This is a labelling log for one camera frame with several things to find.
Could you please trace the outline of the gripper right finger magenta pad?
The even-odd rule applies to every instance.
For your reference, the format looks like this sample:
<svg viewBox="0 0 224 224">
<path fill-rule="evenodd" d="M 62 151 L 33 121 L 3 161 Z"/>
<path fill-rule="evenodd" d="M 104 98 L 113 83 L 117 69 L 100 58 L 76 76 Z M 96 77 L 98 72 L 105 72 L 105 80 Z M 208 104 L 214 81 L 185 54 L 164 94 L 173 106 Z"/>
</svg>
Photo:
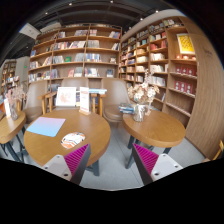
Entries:
<svg viewBox="0 0 224 224">
<path fill-rule="evenodd" d="M 156 154 L 136 143 L 132 155 L 144 185 L 150 184 L 182 169 L 168 154 Z"/>
</svg>

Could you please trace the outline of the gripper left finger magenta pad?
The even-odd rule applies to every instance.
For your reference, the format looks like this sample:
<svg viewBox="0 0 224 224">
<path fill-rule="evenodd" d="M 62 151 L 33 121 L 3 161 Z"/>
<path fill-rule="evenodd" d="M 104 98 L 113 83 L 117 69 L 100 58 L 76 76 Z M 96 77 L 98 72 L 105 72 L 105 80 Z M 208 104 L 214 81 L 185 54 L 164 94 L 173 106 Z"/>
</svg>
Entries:
<svg viewBox="0 0 224 224">
<path fill-rule="evenodd" d="M 42 169 L 79 185 L 90 155 L 90 145 L 86 144 L 65 156 L 54 156 Z"/>
</svg>

